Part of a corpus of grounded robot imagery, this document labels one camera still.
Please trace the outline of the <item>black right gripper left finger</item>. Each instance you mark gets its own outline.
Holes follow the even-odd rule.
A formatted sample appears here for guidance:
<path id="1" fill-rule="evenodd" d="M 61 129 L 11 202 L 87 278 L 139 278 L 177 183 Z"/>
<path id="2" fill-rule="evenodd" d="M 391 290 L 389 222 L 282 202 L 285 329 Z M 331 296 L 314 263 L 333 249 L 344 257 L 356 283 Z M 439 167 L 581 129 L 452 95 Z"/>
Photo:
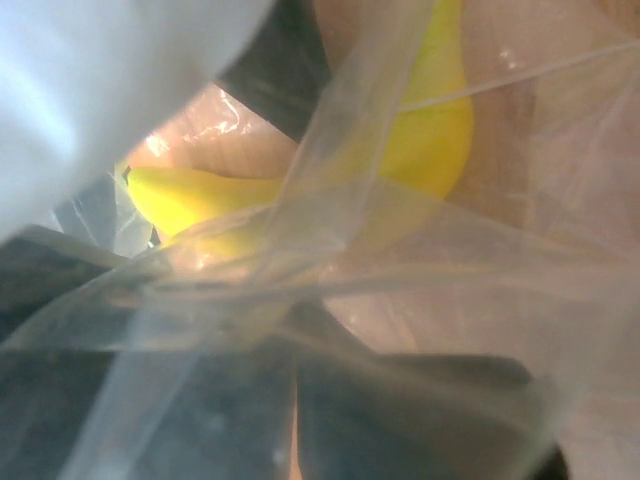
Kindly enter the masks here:
<path id="1" fill-rule="evenodd" d="M 1 248 L 5 479 L 286 479 L 286 351 L 166 346 L 177 309 L 127 260 L 42 227 Z"/>

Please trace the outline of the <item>fake yellow banana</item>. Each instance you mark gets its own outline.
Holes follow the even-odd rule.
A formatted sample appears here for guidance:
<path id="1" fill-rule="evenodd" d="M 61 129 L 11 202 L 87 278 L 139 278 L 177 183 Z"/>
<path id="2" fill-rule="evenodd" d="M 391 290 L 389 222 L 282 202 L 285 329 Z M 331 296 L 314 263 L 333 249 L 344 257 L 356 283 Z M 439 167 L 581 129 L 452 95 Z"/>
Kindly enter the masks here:
<path id="1" fill-rule="evenodd" d="M 406 100 L 431 100 L 465 87 L 461 16 L 461 2 L 435 3 Z M 367 137 L 357 135 L 303 184 L 311 193 L 354 192 L 356 182 L 374 171 L 379 180 L 442 199 L 464 170 L 473 130 L 473 107 L 467 97 L 402 111 L 394 119 L 379 161 L 360 152 Z M 205 169 L 157 166 L 144 153 L 128 175 L 128 192 L 143 217 L 172 238 L 206 221 L 263 213 L 284 183 L 282 178 L 231 178 Z"/>

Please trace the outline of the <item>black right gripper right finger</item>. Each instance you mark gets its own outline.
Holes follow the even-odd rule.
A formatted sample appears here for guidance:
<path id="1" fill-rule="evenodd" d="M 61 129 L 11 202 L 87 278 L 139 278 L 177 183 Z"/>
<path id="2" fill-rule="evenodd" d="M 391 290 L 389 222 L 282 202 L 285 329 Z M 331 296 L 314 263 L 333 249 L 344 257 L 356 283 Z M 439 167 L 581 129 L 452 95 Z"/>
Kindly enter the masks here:
<path id="1" fill-rule="evenodd" d="M 519 406 L 532 376 L 517 360 L 377 353 L 323 306 L 286 317 L 296 360 L 296 447 L 304 479 L 502 479 L 526 432 L 468 404 Z"/>

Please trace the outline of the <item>clear zip top bag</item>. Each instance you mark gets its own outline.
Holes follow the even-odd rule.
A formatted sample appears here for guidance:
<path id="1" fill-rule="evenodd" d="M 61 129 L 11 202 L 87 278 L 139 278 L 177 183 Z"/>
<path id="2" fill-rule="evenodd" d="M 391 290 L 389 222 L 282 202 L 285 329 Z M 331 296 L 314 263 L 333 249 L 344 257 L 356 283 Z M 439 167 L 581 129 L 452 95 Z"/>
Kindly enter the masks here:
<path id="1" fill-rule="evenodd" d="M 1 248 L 37 227 L 169 269 L 166 346 L 290 357 L 286 317 L 323 306 L 383 354 L 504 356 L 532 382 L 504 405 L 526 439 L 502 479 L 568 479 L 559 434 L 599 366 L 639 323 L 639 41 L 591 1 L 459 1 L 466 85 L 406 100 L 438 1 L 5 1 Z M 331 79 L 300 140 L 218 86 L 273 9 L 311 9 Z M 444 198 L 382 181 L 311 193 L 352 141 L 379 161 L 396 115 L 460 97 L 474 130 Z M 263 213 L 172 238 L 134 206 L 157 166 L 282 178 Z"/>

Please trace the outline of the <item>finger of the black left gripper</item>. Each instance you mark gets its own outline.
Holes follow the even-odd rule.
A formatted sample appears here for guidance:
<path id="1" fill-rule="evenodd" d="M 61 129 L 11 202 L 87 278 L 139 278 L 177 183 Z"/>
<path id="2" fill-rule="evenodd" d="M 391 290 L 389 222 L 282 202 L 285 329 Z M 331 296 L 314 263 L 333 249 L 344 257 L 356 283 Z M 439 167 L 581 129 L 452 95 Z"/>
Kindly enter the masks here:
<path id="1" fill-rule="evenodd" d="M 311 9 L 273 9 L 218 86 L 292 140 L 303 138 L 331 70 Z"/>

